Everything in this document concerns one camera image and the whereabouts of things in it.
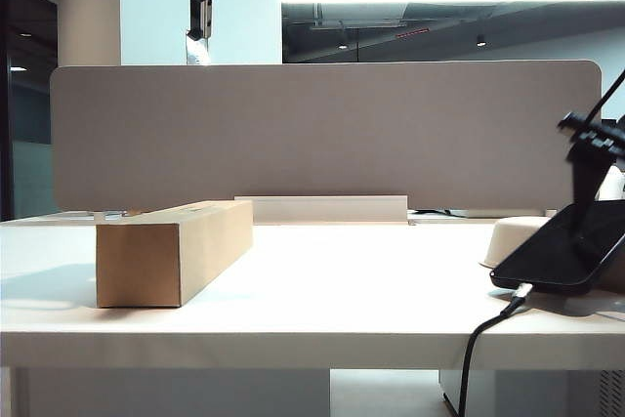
cardboard box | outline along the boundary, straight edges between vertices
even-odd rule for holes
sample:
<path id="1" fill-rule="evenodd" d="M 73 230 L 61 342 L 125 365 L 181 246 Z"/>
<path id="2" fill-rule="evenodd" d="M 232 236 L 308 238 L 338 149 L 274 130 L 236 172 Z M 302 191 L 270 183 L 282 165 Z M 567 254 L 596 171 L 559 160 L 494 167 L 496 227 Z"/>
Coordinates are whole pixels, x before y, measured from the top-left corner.
<path id="1" fill-rule="evenodd" d="M 252 245 L 252 203 L 204 201 L 96 227 L 98 307 L 179 307 Z"/>

white desk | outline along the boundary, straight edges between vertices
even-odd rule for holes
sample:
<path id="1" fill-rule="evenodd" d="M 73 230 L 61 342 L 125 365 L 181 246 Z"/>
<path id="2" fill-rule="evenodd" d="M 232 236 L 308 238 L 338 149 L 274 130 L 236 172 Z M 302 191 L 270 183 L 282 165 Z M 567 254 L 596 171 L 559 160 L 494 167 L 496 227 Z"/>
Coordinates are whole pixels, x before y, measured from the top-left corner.
<path id="1" fill-rule="evenodd" d="M 2 366 L 453 368 L 506 304 L 478 266 L 491 227 L 256 227 L 184 307 L 99 310 L 93 227 L 3 226 Z M 625 368 L 624 297 L 529 304 L 479 339 L 475 368 Z"/>

